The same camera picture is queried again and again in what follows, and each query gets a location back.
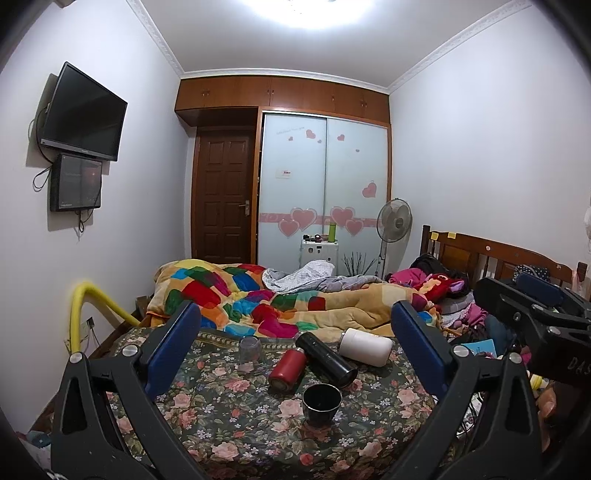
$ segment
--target door handle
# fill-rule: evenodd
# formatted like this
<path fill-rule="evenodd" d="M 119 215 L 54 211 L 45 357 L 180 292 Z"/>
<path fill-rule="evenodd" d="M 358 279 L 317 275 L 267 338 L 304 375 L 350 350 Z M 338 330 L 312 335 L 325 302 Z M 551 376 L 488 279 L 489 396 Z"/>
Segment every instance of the door handle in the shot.
<path fill-rule="evenodd" d="M 246 200 L 243 204 L 238 205 L 239 207 L 244 207 L 244 216 L 250 216 L 251 214 L 251 201 Z"/>

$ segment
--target white ceiling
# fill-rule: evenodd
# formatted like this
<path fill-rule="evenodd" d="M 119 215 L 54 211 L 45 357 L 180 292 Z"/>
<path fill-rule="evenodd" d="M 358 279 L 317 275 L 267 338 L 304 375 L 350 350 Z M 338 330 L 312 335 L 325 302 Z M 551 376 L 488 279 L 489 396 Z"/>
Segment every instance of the white ceiling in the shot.
<path fill-rule="evenodd" d="M 242 0 L 141 2 L 185 72 L 302 70 L 385 89 L 508 0 L 372 0 L 356 24 L 325 30 L 287 27 Z"/>

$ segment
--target black thermos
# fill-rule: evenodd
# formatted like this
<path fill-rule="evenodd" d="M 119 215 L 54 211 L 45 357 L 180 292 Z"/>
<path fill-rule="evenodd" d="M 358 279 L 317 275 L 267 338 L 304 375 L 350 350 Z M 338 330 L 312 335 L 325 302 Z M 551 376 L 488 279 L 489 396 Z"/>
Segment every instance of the black thermos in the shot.
<path fill-rule="evenodd" d="M 333 352 L 324 342 L 310 332 L 300 332 L 294 337 L 295 345 L 306 352 L 310 362 L 329 379 L 335 387 L 343 388 L 357 378 L 357 369 Z"/>

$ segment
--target wooden cabinet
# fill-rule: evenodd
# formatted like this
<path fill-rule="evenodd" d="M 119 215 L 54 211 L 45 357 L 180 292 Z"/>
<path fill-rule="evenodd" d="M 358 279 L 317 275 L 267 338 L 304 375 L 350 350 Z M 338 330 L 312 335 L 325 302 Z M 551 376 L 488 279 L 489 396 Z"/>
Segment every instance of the wooden cabinet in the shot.
<path fill-rule="evenodd" d="M 244 75 L 184 79 L 175 110 L 259 106 L 390 123 L 388 95 L 341 83 L 296 77 Z"/>

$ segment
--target yellow foam pipe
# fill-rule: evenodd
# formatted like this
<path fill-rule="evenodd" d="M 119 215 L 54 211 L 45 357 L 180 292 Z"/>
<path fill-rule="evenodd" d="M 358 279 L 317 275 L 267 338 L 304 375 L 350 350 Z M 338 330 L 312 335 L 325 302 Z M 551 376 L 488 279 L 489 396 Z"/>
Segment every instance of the yellow foam pipe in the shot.
<path fill-rule="evenodd" d="M 72 353 L 80 352 L 80 313 L 82 311 L 82 303 L 84 296 L 91 295 L 97 300 L 107 305 L 113 312 L 123 318 L 127 323 L 134 327 L 139 325 L 137 319 L 133 318 L 129 313 L 117 305 L 113 299 L 105 294 L 96 285 L 85 281 L 80 283 L 72 295 L 72 309 L 70 311 L 70 348 Z"/>

